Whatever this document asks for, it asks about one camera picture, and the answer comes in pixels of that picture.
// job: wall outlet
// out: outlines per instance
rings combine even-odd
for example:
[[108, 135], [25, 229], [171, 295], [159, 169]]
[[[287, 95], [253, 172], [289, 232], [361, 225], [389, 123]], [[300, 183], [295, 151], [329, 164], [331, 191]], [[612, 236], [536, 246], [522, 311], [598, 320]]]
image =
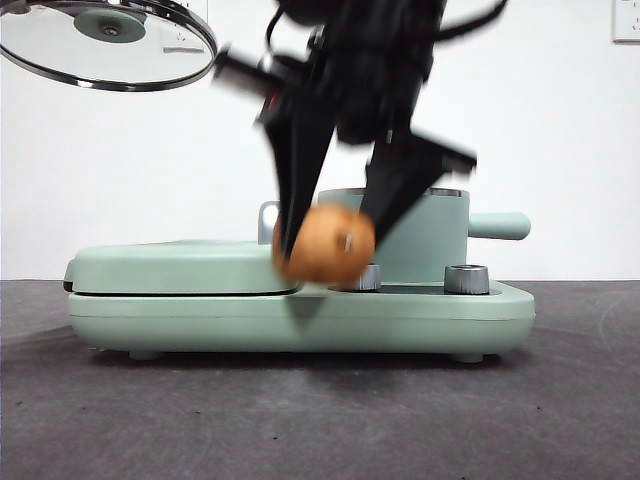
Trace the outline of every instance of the wall outlet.
[[640, 0], [613, 0], [613, 41], [640, 43]]
[[188, 8], [205, 22], [208, 21], [209, 0], [175, 0], [177, 4]]
[[[202, 20], [207, 22], [209, 1], [208, 0], [175, 0], [176, 3], [188, 8]], [[194, 34], [183, 32], [181, 29], [175, 28], [162, 31], [162, 48], [165, 53], [204, 53], [206, 51], [202, 41], [196, 38]]]

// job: black robotic arm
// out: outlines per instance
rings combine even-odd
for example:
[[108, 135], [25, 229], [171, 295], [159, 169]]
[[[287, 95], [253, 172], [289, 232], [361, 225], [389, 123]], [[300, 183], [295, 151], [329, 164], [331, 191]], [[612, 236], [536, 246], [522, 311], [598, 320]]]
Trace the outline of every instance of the black robotic arm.
[[490, 23], [507, 0], [442, 29], [445, 4], [280, 0], [267, 43], [282, 15], [318, 27], [307, 59], [274, 53], [267, 71], [228, 51], [218, 55], [217, 76], [265, 97], [260, 120], [273, 147], [280, 190], [281, 237], [275, 241], [285, 258], [311, 205], [334, 130], [341, 142], [375, 144], [360, 211], [373, 221], [377, 244], [443, 173], [474, 168], [473, 155], [415, 135], [410, 122], [431, 72], [434, 44]]

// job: black cable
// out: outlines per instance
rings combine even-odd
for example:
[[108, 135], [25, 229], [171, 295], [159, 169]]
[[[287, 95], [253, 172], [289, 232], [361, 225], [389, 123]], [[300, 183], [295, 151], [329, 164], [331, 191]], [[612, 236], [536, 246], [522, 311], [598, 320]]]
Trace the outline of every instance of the black cable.
[[475, 20], [471, 20], [469, 22], [460, 23], [458, 25], [454, 25], [452, 27], [446, 28], [444, 30], [437, 30], [431, 32], [420, 32], [416, 35], [409, 35], [408, 38], [411, 40], [421, 40], [425, 42], [443, 42], [447, 40], [452, 40], [461, 35], [466, 35], [467, 33], [472, 32], [473, 30], [477, 30], [480, 27], [484, 27], [488, 23], [491, 23], [495, 19], [497, 19], [505, 7], [507, 6], [509, 0], [501, 0], [495, 7], [493, 7], [490, 11], [485, 13], [484, 15], [476, 18]]
[[273, 47], [271, 46], [271, 36], [273, 35], [273, 31], [275, 30], [276, 25], [278, 24], [278, 21], [280, 20], [283, 14], [284, 14], [284, 8], [278, 7], [278, 10], [276, 10], [276, 13], [273, 15], [273, 18], [271, 19], [271, 21], [269, 22], [269, 25], [267, 26], [267, 31], [265, 32], [265, 35], [264, 35], [264, 41], [267, 45], [267, 51], [269, 53], [273, 53]]

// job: white wall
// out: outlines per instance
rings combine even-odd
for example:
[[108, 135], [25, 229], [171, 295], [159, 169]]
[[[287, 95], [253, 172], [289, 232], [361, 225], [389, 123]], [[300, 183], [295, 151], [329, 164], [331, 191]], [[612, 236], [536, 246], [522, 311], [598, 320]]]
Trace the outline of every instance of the white wall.
[[[449, 0], [447, 18], [487, 5]], [[268, 0], [209, 0], [220, 43], [258, 57]], [[522, 210], [531, 236], [473, 240], [499, 279], [640, 278], [640, 46], [611, 43], [609, 0], [512, 0], [438, 48], [417, 129], [479, 153], [475, 211]], [[279, 29], [276, 44], [304, 45]], [[57, 84], [3, 60], [3, 278], [60, 278], [88, 245], [251, 239], [276, 197], [260, 102], [210, 78], [154, 94]], [[320, 188], [360, 186], [368, 149], [333, 148]]]

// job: mint green appliance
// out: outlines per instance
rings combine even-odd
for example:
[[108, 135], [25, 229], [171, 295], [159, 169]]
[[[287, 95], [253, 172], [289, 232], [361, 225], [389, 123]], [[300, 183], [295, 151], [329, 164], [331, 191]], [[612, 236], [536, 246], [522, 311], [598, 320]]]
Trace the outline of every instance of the mint green appliance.
[[[323, 192], [319, 201], [357, 208], [359, 194]], [[261, 209], [260, 242], [80, 251], [65, 277], [73, 329], [134, 359], [162, 352], [428, 352], [479, 362], [529, 335], [533, 296], [465, 265], [468, 236], [524, 238], [524, 215], [469, 216], [466, 192], [432, 189], [360, 282], [325, 288], [287, 283], [272, 269], [275, 208]]]

